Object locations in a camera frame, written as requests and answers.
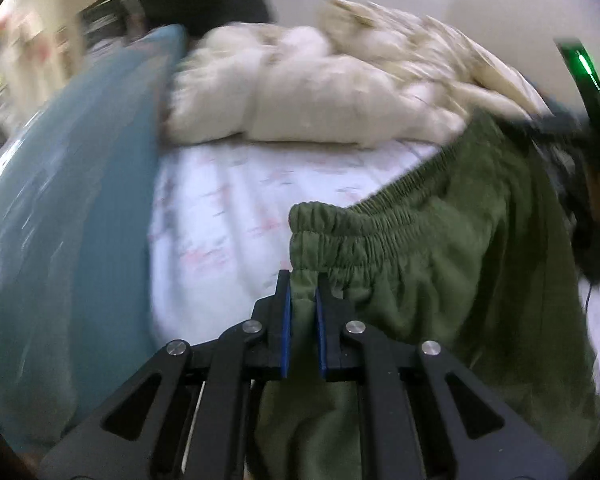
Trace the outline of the olive green pants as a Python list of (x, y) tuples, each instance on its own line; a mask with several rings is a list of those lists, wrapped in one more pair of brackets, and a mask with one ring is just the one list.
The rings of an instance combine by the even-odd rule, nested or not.
[(435, 340), (570, 468), (600, 440), (577, 271), (562, 207), (534, 151), (475, 114), (453, 143), (348, 208), (289, 213), (292, 356), (265, 387), (250, 467), (259, 479), (356, 479), (358, 402), (314, 359), (317, 278), (388, 337)]

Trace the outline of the white floral bed sheet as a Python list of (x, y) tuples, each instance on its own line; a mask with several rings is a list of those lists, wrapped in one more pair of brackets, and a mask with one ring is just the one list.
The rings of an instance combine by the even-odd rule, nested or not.
[[(277, 273), (292, 272), (294, 205), (351, 207), (441, 150), (406, 141), (360, 150), (230, 139), (167, 154), (149, 231), (158, 337), (211, 340), (270, 294)], [(528, 151), (540, 156), (558, 199), (556, 176), (569, 160)], [(577, 283), (600, 399), (600, 286), (586, 284), (578, 271)]]

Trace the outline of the cream crumpled duvet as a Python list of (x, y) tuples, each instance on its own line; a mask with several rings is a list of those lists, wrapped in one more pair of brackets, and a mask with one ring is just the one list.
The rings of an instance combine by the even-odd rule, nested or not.
[(179, 144), (443, 145), (475, 110), (548, 113), (532, 84), (458, 29), (379, 4), (326, 0), (313, 26), (211, 29), (175, 74), (166, 131)]

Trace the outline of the black poster sign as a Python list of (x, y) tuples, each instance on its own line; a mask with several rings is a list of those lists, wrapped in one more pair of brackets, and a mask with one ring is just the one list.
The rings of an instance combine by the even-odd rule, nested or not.
[(86, 50), (101, 41), (128, 36), (128, 11), (122, 0), (96, 0), (78, 14)]

